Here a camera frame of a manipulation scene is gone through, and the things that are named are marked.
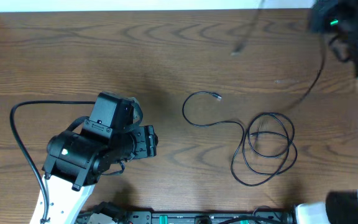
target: wooden surface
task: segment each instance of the wooden surface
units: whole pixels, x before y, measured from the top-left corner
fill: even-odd
[[[241,133],[224,124],[203,129],[181,116],[189,101],[198,123],[277,111],[299,98],[320,63],[317,36],[305,32],[305,10],[268,10],[244,52],[230,56],[254,11],[0,13],[0,222],[31,218],[39,187],[9,127],[9,110],[27,100],[94,100],[101,91],[134,96],[160,143],[157,157],[127,164],[124,175],[102,177],[85,205],[102,201],[156,211],[244,211],[324,200],[329,190],[358,188],[358,93],[351,64],[328,53],[312,94],[285,112],[295,124],[298,161],[260,187],[244,187],[229,165]],[[91,106],[20,108],[16,124],[38,168],[49,139]],[[279,131],[272,121],[264,128]],[[260,150],[282,149],[261,138]],[[247,155],[259,170],[279,161]],[[238,176],[251,174],[236,160]]]

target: white backdrop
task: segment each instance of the white backdrop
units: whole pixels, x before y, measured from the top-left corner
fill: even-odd
[[[260,0],[0,0],[0,12],[257,9]],[[309,8],[314,0],[265,0],[264,8]]]

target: green led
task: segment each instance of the green led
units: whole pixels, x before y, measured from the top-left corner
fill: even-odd
[[[336,20],[332,21],[332,22],[330,23],[330,25],[331,25],[331,26],[335,26],[336,24],[338,24],[338,22],[339,22],[339,20],[336,19]]]

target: tabletop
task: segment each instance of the tabletop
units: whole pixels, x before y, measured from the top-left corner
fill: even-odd
[[[13,105],[28,100],[95,100],[101,91],[136,97],[142,125],[154,125],[157,156],[126,165],[123,175],[102,177],[84,210],[102,201],[155,211],[251,211],[325,199],[330,190],[358,188],[358,91],[351,63],[327,52],[326,67],[311,94],[321,61],[319,37],[306,31],[306,9],[0,13],[0,222],[30,220],[39,194],[36,179],[9,126]],[[245,39],[249,29],[253,29]],[[237,56],[231,52],[244,41]],[[295,125],[298,160],[258,187],[233,178],[230,162],[241,139],[232,124],[189,125],[282,112]],[[39,171],[46,145],[91,105],[31,105],[17,110],[16,126]],[[281,131],[267,121],[262,129]],[[273,154],[285,140],[259,138]],[[257,157],[255,169],[274,171],[280,159]],[[294,159],[291,150],[286,166]],[[260,182],[241,153],[234,170]]]

